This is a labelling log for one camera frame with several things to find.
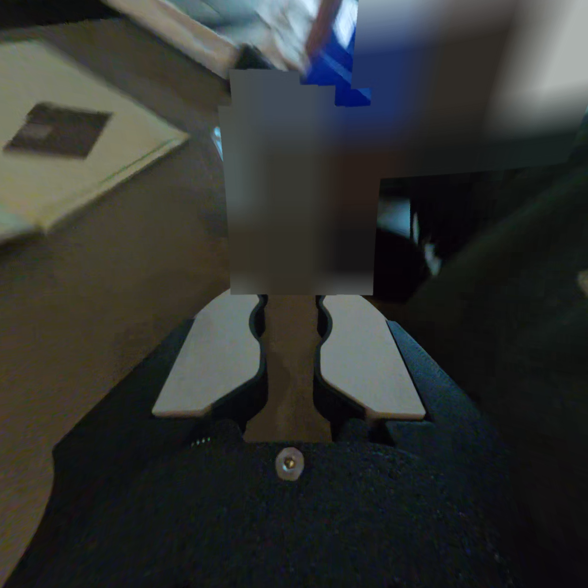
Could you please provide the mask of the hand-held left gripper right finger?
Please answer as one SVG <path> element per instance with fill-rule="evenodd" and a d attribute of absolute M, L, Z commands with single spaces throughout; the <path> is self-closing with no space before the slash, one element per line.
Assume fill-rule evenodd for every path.
<path fill-rule="evenodd" d="M 386 317 L 360 295 L 328 295 L 320 376 L 371 420 L 424 420 L 426 409 Z"/>

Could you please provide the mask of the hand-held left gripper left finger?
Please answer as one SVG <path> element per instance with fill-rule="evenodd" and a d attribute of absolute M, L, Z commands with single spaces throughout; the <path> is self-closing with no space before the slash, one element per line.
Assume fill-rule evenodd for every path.
<path fill-rule="evenodd" d="M 255 313 L 263 308 L 258 295 L 225 290 L 195 316 L 165 380 L 152 415 L 158 418 L 202 417 L 241 385 L 258 375 L 262 365 Z"/>

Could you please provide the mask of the white instruction booklet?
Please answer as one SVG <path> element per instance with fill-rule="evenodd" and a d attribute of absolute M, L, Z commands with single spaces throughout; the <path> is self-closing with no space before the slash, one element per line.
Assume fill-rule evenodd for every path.
<path fill-rule="evenodd" d="M 40 41 L 1 44 L 1 243 L 48 232 L 189 135 Z"/>

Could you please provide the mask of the blue plastic bin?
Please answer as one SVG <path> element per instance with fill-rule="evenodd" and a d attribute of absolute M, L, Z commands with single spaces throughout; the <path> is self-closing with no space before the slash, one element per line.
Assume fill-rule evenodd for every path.
<path fill-rule="evenodd" d="M 338 107 L 367 107 L 371 104 L 370 89 L 352 87 L 357 12 L 358 1 L 342 1 L 329 40 L 312 58 L 305 53 L 307 61 L 300 83 L 333 86 L 334 103 Z"/>

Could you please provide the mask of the crumpled white paper bag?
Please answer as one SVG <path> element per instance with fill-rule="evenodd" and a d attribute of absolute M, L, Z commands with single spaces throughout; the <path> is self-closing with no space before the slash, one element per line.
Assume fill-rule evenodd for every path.
<path fill-rule="evenodd" d="M 196 63 L 230 70 L 298 70 L 319 1 L 103 1 Z"/>

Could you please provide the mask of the orange cardboard box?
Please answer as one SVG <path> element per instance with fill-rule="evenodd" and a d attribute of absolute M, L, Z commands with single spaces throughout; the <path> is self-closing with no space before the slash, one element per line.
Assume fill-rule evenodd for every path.
<path fill-rule="evenodd" d="M 307 35 L 305 53 L 312 58 L 329 40 L 342 1 L 320 1 L 318 12 Z"/>

